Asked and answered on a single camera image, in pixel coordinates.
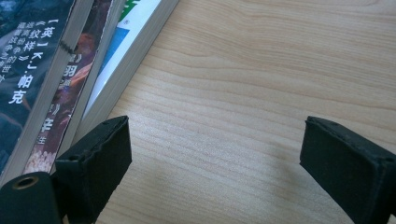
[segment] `wood grain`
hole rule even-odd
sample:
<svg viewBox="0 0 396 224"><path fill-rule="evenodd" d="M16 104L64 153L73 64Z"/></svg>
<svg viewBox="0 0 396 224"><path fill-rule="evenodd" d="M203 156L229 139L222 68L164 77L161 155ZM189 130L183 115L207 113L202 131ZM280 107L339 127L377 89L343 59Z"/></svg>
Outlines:
<svg viewBox="0 0 396 224"><path fill-rule="evenodd" d="M134 162L98 223L351 223L304 120L396 153L395 40L391 0L180 0L110 116Z"/></svg>

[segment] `black clamp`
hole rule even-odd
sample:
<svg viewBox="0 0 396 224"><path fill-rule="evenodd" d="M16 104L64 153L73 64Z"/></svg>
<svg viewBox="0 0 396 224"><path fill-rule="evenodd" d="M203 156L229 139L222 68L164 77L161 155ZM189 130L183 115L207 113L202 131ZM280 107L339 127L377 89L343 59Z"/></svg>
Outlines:
<svg viewBox="0 0 396 224"><path fill-rule="evenodd" d="M93 223L130 163L128 117L99 124L56 162L56 172L19 176L0 190L1 223Z"/></svg>
<svg viewBox="0 0 396 224"><path fill-rule="evenodd" d="M396 155L342 125L308 117L301 165L355 223L396 215Z"/></svg>

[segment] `foam grip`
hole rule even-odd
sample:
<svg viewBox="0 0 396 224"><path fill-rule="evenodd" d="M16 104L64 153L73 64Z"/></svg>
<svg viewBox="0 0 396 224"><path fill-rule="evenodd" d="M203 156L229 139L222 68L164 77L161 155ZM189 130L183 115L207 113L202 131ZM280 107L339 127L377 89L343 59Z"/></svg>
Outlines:
<svg viewBox="0 0 396 224"><path fill-rule="evenodd" d="M59 194L68 195L59 201L69 221L93 223L131 162L126 116L99 124L60 156L54 179L68 191Z"/></svg>
<svg viewBox="0 0 396 224"><path fill-rule="evenodd" d="M396 156L342 125L308 117L301 165L355 223L395 213Z"/></svg>

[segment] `book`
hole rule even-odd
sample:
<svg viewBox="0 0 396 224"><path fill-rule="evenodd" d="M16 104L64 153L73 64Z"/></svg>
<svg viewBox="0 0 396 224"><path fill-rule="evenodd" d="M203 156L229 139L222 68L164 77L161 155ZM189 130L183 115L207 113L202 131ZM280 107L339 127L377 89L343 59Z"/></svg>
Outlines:
<svg viewBox="0 0 396 224"><path fill-rule="evenodd" d="M70 148L124 3L124 0L94 0L24 174L49 173L59 148Z"/></svg>
<svg viewBox="0 0 396 224"><path fill-rule="evenodd" d="M177 2L127 1L129 8L116 28L74 142L107 119Z"/></svg>
<svg viewBox="0 0 396 224"><path fill-rule="evenodd" d="M92 2L0 0L0 186L21 174Z"/></svg>

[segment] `white book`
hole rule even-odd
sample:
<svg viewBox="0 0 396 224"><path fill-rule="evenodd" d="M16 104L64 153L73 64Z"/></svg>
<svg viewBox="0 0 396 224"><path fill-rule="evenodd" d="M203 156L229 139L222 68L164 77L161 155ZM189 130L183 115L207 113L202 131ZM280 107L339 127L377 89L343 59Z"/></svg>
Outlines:
<svg viewBox="0 0 396 224"><path fill-rule="evenodd" d="M74 142L107 119L178 0L127 1Z"/></svg>

